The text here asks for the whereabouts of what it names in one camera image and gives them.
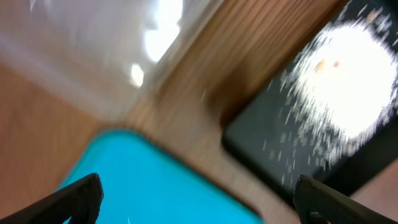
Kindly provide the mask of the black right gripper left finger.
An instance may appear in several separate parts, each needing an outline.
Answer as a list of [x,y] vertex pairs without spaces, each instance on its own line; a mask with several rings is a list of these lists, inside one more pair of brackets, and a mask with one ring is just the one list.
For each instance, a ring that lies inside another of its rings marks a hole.
[[95,223],[103,197],[100,177],[92,173],[2,218],[1,224]]

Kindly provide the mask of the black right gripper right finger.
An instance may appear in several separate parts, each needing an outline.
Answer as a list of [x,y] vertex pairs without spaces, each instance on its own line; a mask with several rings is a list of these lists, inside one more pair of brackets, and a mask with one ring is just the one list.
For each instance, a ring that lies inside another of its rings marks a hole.
[[306,175],[301,175],[296,183],[294,205],[304,224],[397,224]]

